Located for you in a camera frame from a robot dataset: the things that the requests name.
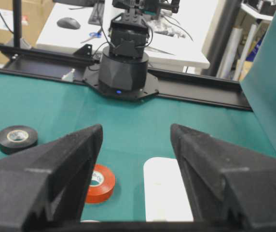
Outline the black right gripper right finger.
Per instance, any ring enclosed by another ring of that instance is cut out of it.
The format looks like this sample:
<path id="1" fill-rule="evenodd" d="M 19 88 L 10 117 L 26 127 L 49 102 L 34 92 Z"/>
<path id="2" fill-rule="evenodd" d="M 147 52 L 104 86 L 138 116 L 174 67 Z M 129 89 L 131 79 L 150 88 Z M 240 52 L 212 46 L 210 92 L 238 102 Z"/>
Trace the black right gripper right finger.
<path id="1" fill-rule="evenodd" d="M 276 158 L 179 124 L 170 140 L 195 220 L 276 232 Z"/>

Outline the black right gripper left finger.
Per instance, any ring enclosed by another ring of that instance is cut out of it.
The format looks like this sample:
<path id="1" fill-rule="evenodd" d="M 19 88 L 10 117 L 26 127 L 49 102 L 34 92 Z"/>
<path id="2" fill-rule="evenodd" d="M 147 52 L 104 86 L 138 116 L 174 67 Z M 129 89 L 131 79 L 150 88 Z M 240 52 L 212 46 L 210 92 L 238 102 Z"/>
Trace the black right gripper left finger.
<path id="1" fill-rule="evenodd" d="M 79 223 L 102 141 L 96 124 L 0 159 L 0 232 Z"/>

